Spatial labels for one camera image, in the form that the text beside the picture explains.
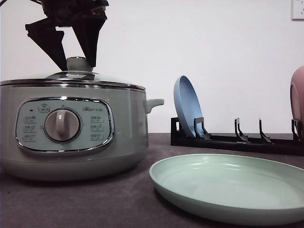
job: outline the control knob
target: control knob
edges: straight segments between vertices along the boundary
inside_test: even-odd
[[[63,142],[73,139],[80,127],[77,115],[67,109],[50,113],[44,124],[46,134],[53,140]]]

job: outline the dish rack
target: dish rack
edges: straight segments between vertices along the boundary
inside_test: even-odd
[[[198,124],[201,124],[204,134],[200,134],[197,130]],[[241,131],[239,118],[237,118],[234,120],[235,136],[225,136],[209,133],[204,126],[204,117],[201,117],[194,119],[196,136],[190,138],[183,131],[178,117],[175,117],[171,118],[171,145],[304,156],[302,123],[292,120],[291,126],[293,139],[271,139],[263,133],[262,120],[259,119],[260,137],[248,137]]]

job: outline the green plate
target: green plate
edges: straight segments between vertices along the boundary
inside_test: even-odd
[[[192,214],[238,225],[304,219],[304,170],[259,158],[190,154],[150,168],[157,191]]]

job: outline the glass lid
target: glass lid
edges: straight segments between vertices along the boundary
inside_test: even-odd
[[[86,59],[72,57],[67,59],[68,71],[62,71],[45,78],[28,78],[2,81],[1,86],[16,84],[82,84],[96,86],[118,86],[145,90],[144,87],[114,77],[91,72],[93,68],[86,65]]]

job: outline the gray table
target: gray table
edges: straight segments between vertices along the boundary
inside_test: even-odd
[[[156,161],[189,153],[253,156],[304,168],[304,157],[170,146],[169,134],[149,135],[148,155],[135,168],[87,181],[48,183],[0,173],[2,228],[231,228],[173,206],[154,188]],[[278,228],[304,228],[304,221]]]

